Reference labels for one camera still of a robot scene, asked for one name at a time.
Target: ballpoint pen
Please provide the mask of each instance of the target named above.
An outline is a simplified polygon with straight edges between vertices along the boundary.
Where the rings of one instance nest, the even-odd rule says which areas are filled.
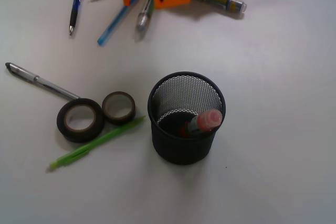
[[[151,16],[154,10],[154,0],[145,0],[142,10],[138,15],[135,26],[135,41],[143,39],[145,36],[149,23],[151,21]]]
[[[233,13],[243,13],[247,5],[239,0],[199,0]]]
[[[71,16],[70,16],[70,27],[69,27],[69,34],[70,36],[74,32],[73,30],[75,29],[76,25],[76,20],[77,20],[77,14],[78,14],[78,8],[80,5],[81,0],[73,0],[72,4],[72,10],[71,10]]]
[[[123,8],[119,11],[119,13],[117,14],[117,16],[111,22],[111,24],[106,28],[106,30],[103,32],[103,34],[97,40],[97,42],[98,42],[99,45],[102,45],[104,43],[104,41],[107,39],[107,37],[113,31],[113,29],[119,23],[119,21],[126,16],[127,11],[130,9],[130,7],[133,6],[133,3],[135,3],[136,1],[137,0],[131,0],[129,6],[123,6]]]
[[[87,155],[90,150],[96,148],[97,146],[107,142],[109,139],[111,139],[114,136],[117,136],[127,130],[129,130],[132,127],[135,127],[139,123],[141,123],[144,120],[145,116],[142,116],[140,118],[135,118],[131,122],[124,124],[123,126],[120,126],[118,128],[115,128],[114,130],[110,131],[109,133],[105,134],[104,136],[101,136],[92,142],[79,147],[78,149],[74,150],[73,152],[70,152],[60,158],[58,158],[56,161],[51,162],[47,168],[48,172],[51,172],[55,170],[56,168],[64,165],[69,165],[73,163],[74,161],[84,157]]]
[[[59,94],[62,94],[64,96],[66,96],[67,98],[69,98],[70,100],[74,100],[74,99],[78,99],[79,96],[41,78],[40,76],[24,69],[21,68],[13,63],[7,62],[6,67],[8,69],[8,71],[12,74],[14,74],[15,76],[19,77],[20,79],[23,79],[31,84],[39,84],[42,85],[43,87],[45,87],[46,89],[48,89],[49,91],[53,91],[53,92],[57,92]]]

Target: black mesh pen holder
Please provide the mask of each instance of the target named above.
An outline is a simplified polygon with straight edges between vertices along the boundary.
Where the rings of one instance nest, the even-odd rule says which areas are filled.
[[[222,124],[225,117],[224,97],[205,76],[178,72],[160,80],[148,99],[156,152],[165,160],[179,165],[203,159],[209,153],[220,126],[193,138],[180,137],[180,128],[200,112],[210,109],[222,112]]]

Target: white surface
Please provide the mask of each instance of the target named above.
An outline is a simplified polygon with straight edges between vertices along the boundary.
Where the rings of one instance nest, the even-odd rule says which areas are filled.
[[[243,20],[200,3],[155,11],[134,44],[138,4],[99,47],[122,0],[84,0],[73,39],[72,0],[0,0],[1,223],[336,223],[334,0],[242,1]],[[46,174],[74,148],[56,127],[66,100],[11,76],[8,61],[100,104],[125,91],[138,115],[159,79],[194,71],[227,114],[192,166],[156,154],[147,119]]]

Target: pen tip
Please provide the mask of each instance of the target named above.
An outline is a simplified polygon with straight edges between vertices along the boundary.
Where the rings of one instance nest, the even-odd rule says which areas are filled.
[[[69,29],[69,35],[71,36],[72,35],[72,33],[74,32],[73,29],[74,27],[73,26],[70,26],[70,29]]]
[[[11,63],[10,63],[10,62],[5,63],[5,65],[6,65],[6,68],[7,68],[8,70],[11,69]]]

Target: marker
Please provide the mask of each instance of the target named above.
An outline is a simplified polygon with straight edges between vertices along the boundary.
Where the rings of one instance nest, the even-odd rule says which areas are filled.
[[[145,0],[135,26],[135,41],[142,40],[147,32],[154,10],[154,0]]]
[[[233,13],[243,13],[247,5],[239,0],[198,0]]]

